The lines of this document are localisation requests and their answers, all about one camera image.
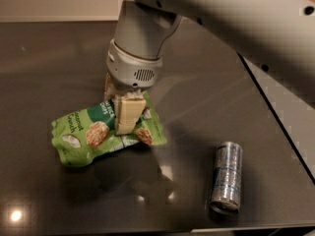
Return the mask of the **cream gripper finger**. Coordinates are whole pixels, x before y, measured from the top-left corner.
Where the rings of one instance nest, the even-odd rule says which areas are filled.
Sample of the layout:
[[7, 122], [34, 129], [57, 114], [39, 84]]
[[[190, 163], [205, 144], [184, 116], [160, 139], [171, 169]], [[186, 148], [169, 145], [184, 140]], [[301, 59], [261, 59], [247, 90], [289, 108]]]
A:
[[109, 74], [106, 74], [104, 85], [104, 99], [109, 100], [115, 95], [115, 86], [110, 78]]
[[116, 115], [115, 133], [118, 136], [131, 134], [146, 106], [144, 93], [137, 89], [116, 94], [113, 103]]

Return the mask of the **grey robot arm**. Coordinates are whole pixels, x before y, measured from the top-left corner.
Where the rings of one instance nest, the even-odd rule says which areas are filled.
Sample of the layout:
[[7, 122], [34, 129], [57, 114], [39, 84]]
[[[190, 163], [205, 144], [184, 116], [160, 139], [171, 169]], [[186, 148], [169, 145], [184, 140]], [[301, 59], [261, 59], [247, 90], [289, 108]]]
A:
[[163, 44], [188, 18], [312, 104], [314, 11], [311, 0], [125, 0], [106, 58], [105, 95], [152, 87]]

